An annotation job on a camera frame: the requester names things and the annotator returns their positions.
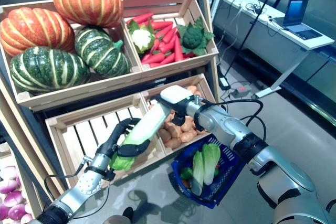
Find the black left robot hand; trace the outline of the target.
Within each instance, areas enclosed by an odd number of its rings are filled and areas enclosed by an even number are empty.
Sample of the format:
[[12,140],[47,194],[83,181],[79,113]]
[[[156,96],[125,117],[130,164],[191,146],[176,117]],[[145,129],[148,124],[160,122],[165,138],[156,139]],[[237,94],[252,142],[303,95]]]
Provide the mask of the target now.
[[96,150],[96,154],[104,154],[109,158],[112,158],[115,153],[119,157],[136,157],[146,151],[150,144],[150,140],[147,139],[141,144],[123,144],[117,145],[119,137],[127,130],[132,130],[132,125],[136,126],[140,121],[140,118],[128,118],[119,122],[106,142],[101,144]]

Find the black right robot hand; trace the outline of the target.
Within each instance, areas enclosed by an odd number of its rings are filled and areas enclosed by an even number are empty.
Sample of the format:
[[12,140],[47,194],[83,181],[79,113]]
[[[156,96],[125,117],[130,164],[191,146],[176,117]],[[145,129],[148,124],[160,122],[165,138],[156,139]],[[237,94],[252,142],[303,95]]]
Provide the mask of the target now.
[[170,112],[174,110],[180,116],[187,115],[187,106],[191,102],[194,94],[181,86],[173,85],[165,88],[155,98],[159,104],[163,105]]

